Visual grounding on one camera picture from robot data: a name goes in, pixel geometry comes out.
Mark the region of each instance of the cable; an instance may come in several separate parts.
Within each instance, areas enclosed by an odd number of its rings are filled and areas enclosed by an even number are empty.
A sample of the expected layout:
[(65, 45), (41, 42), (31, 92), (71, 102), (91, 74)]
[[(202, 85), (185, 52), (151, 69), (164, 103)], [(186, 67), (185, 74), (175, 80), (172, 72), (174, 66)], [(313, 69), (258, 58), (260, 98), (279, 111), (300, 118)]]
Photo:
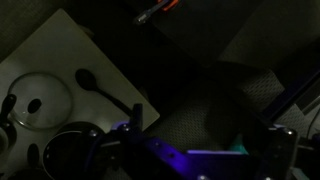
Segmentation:
[(320, 115), (320, 108), (318, 109), (317, 114), (314, 116), (314, 118), (312, 119), (312, 121), (309, 125), (308, 132), (307, 132), (307, 139), (309, 138), (310, 130), (311, 130), (312, 126), (314, 125), (314, 123), (316, 122), (316, 120), (318, 119), (319, 115)]

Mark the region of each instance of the black cable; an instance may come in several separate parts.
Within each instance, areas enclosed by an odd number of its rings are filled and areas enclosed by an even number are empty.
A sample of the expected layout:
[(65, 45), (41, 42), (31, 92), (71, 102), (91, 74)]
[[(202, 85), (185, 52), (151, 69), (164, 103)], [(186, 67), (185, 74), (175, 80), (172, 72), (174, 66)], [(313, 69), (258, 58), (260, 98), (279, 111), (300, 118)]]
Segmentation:
[(309, 138), (310, 130), (311, 130), (313, 124), (314, 124), (314, 123), (316, 122), (316, 120), (318, 119), (319, 115), (320, 115), (320, 108), (318, 109), (316, 115), (314, 116), (314, 118), (312, 119), (312, 121), (311, 121), (311, 123), (310, 123), (310, 125), (309, 125), (308, 132), (307, 132), (307, 138)]

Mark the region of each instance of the white surface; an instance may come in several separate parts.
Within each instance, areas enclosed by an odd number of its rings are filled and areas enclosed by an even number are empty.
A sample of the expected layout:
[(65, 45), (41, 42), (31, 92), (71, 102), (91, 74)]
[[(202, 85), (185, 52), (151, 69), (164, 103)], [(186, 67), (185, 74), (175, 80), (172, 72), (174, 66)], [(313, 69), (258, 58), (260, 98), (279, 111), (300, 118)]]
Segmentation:
[[(143, 129), (159, 118), (155, 109), (63, 10), (58, 10), (0, 64), (0, 100), (4, 99), (10, 84), (19, 76), (30, 72), (45, 72), (61, 79), (73, 96), (73, 111), (68, 122), (89, 121), (108, 132), (113, 123), (128, 120), (108, 99), (78, 86), (74, 75), (79, 68), (93, 72), (101, 89), (128, 107), (142, 103)], [(57, 131), (35, 132), (18, 124), (15, 126), (18, 131), (17, 143), (7, 163), (4, 164), (4, 159), (0, 159), (0, 172), (5, 171), (6, 175), (27, 165), (26, 155), (30, 143), (38, 144), (42, 153), (45, 144)]]

